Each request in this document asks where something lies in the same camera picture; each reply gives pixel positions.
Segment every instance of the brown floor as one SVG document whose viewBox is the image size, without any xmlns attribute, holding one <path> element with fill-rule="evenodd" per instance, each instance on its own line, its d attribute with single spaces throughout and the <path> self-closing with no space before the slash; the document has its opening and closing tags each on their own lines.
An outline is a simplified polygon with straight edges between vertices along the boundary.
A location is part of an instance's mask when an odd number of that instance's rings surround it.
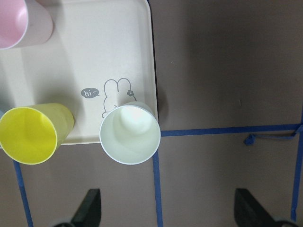
<svg viewBox="0 0 303 227">
<path fill-rule="evenodd" d="M 162 130 L 300 122 L 303 1 L 151 0 L 151 7 Z M 248 188 L 273 216 L 290 217 L 298 138 L 247 147 L 246 136 L 162 138 L 165 227 L 235 227 L 236 187 Z M 61 146 L 22 170 L 36 227 L 69 219 L 95 187 L 101 226 L 157 226 L 151 160 L 124 166 L 99 144 Z M 0 226 L 26 226 L 3 152 L 0 172 Z M 303 196 L 297 214 L 303 225 Z"/>
</svg>

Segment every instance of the white cup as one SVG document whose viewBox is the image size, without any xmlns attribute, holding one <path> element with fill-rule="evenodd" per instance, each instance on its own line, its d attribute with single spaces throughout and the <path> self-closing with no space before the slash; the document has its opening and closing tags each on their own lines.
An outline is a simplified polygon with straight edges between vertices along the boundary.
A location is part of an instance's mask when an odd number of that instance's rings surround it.
<svg viewBox="0 0 303 227">
<path fill-rule="evenodd" d="M 141 102 L 130 102 L 112 110 L 100 126 L 100 142 L 113 160 L 135 165 L 157 151 L 161 131 L 151 109 Z"/>
</svg>

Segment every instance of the speech bubble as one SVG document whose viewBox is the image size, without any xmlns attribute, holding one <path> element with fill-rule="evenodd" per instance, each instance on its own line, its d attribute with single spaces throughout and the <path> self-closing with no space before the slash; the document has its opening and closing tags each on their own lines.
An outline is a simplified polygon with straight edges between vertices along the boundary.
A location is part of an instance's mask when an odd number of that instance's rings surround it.
<svg viewBox="0 0 303 227">
<path fill-rule="evenodd" d="M 85 88 L 81 91 L 81 95 L 85 98 L 94 98 L 99 95 L 99 90 L 96 88 Z"/>
</svg>

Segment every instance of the white tray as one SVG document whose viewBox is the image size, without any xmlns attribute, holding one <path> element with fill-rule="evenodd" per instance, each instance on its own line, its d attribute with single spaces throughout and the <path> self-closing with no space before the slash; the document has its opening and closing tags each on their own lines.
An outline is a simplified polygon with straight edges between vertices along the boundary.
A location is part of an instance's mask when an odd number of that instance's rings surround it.
<svg viewBox="0 0 303 227">
<path fill-rule="evenodd" d="M 46 8 L 54 21 L 46 43 L 0 51 L 0 104 L 67 106 L 75 127 L 66 144 L 99 142 L 103 113 L 130 101 L 157 117 L 146 0 L 62 0 Z"/>
</svg>

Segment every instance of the black object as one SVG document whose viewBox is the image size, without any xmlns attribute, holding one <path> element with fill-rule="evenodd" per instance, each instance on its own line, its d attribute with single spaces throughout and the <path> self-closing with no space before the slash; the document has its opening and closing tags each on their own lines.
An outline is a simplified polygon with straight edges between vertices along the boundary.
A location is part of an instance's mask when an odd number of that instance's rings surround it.
<svg viewBox="0 0 303 227">
<path fill-rule="evenodd" d="M 100 189 L 89 189 L 71 223 L 61 223 L 54 227 L 99 227 L 100 221 Z"/>
<path fill-rule="evenodd" d="M 236 189 L 234 218 L 239 227 L 298 227 L 288 221 L 274 221 L 247 189 Z"/>
</svg>

